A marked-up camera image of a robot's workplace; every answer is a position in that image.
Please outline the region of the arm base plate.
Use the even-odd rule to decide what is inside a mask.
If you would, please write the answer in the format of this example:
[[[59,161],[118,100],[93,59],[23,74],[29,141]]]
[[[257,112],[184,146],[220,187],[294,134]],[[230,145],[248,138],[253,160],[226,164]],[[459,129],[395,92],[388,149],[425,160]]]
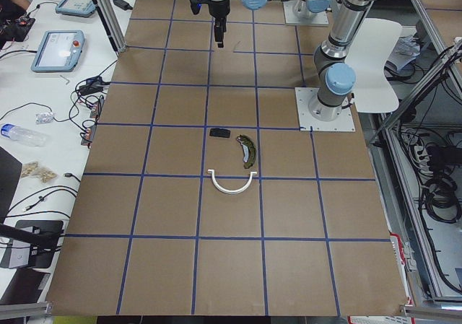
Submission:
[[[287,25],[328,26],[326,10],[330,0],[291,0],[285,1],[283,6]]]
[[[339,108],[335,108],[335,115],[321,108],[310,109],[310,102],[317,97],[316,87],[296,87],[295,96],[299,127],[301,131],[325,131],[325,132],[355,132],[354,121],[350,108],[343,109],[348,105],[345,98]]]

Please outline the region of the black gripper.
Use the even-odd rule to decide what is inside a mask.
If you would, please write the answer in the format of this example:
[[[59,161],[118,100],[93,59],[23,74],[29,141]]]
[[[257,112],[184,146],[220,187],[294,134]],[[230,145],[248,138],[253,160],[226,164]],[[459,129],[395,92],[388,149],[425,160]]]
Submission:
[[[209,13],[215,19],[215,25],[220,29],[220,32],[214,34],[214,38],[217,46],[221,48],[226,33],[227,15],[230,13],[230,0],[209,0]]]

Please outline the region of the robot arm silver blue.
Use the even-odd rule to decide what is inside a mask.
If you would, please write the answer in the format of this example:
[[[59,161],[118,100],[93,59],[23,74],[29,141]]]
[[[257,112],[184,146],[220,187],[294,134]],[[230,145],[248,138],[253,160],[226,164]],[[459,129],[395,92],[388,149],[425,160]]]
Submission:
[[[292,0],[241,0],[249,10],[258,10],[270,1]],[[356,9],[358,5],[354,0],[334,1],[341,2],[339,18],[335,21],[328,38],[315,52],[315,66],[321,86],[308,103],[310,114],[317,120],[325,122],[334,121],[340,116],[344,99],[353,89],[356,76],[344,60],[358,24],[361,23],[363,12],[362,9]]]

